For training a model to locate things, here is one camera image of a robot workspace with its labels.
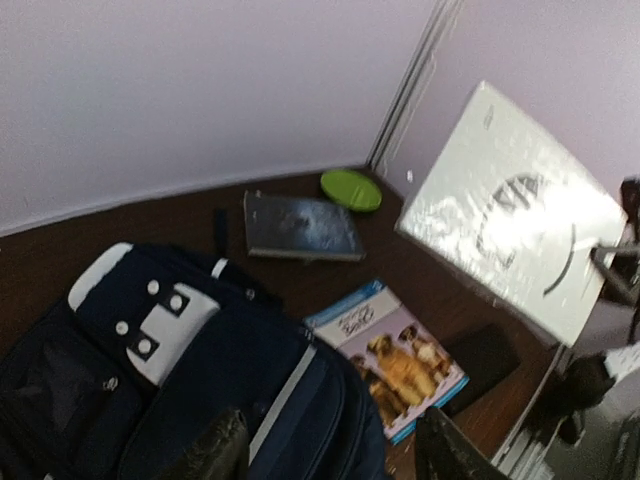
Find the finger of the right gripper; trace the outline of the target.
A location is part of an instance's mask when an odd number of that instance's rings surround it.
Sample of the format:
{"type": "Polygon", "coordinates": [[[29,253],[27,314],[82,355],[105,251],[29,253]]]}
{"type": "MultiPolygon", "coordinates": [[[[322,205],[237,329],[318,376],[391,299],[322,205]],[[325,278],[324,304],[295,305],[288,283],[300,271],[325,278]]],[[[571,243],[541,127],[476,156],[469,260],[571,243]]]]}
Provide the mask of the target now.
{"type": "Polygon", "coordinates": [[[639,244],[597,245],[590,258],[604,279],[601,297],[621,305],[639,304],[639,244]]]}

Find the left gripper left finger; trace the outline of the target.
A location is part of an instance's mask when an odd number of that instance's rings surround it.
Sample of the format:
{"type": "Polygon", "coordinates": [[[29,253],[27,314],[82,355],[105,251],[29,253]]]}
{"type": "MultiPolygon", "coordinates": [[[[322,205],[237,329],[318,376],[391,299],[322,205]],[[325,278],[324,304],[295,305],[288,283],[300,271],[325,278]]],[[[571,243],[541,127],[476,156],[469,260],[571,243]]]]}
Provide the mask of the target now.
{"type": "Polygon", "coordinates": [[[249,432],[243,413],[226,409],[170,467],[165,479],[246,479],[249,469],[249,432]]]}

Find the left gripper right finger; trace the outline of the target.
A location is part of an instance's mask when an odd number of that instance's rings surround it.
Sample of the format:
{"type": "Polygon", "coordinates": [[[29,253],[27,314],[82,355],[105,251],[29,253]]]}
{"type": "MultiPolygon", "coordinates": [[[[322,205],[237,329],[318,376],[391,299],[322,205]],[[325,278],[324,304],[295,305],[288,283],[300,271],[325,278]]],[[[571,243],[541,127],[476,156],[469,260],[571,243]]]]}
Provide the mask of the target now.
{"type": "Polygon", "coordinates": [[[417,479],[509,480],[436,407],[416,422],[414,454],[417,479]]]}

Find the dog cover book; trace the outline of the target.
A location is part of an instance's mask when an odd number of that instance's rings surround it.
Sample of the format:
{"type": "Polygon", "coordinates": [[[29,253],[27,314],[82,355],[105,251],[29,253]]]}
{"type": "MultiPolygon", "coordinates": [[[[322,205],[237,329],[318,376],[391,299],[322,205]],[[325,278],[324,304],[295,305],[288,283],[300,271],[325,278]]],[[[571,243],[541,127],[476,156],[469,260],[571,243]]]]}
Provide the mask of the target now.
{"type": "Polygon", "coordinates": [[[444,406],[468,384],[464,370],[380,280],[305,324],[358,370],[393,445],[415,430],[427,408],[444,406]]]}

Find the white grey book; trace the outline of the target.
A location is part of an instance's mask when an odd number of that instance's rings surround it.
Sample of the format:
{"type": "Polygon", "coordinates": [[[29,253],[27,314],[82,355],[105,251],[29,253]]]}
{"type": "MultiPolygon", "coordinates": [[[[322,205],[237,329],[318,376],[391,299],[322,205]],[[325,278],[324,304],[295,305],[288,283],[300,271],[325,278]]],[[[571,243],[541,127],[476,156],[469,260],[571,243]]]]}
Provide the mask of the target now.
{"type": "Polygon", "coordinates": [[[591,250],[616,245],[626,220],[569,150],[484,82],[397,229],[572,346],[603,286],[591,250]]]}

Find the navy blue backpack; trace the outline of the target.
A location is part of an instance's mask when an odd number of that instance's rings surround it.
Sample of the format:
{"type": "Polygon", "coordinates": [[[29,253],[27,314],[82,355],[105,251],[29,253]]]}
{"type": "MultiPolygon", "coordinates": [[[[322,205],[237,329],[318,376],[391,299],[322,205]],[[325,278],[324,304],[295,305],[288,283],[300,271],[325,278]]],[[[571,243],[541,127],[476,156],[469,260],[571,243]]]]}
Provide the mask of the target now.
{"type": "Polygon", "coordinates": [[[384,479],[355,367],[223,253],[119,242],[1,363],[5,479],[165,479],[226,409],[246,479],[384,479]]]}

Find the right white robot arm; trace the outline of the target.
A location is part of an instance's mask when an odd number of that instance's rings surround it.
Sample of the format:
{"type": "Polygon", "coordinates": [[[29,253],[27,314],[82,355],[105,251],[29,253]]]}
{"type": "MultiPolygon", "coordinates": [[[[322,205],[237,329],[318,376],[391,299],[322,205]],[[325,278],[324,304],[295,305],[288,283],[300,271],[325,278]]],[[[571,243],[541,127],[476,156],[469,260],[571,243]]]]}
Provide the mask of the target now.
{"type": "Polygon", "coordinates": [[[584,412],[639,370],[639,245],[597,246],[591,260],[604,278],[607,295],[631,307],[633,315],[625,346],[576,359],[544,398],[544,406],[557,422],[558,436],[571,446],[584,434],[584,412]]]}

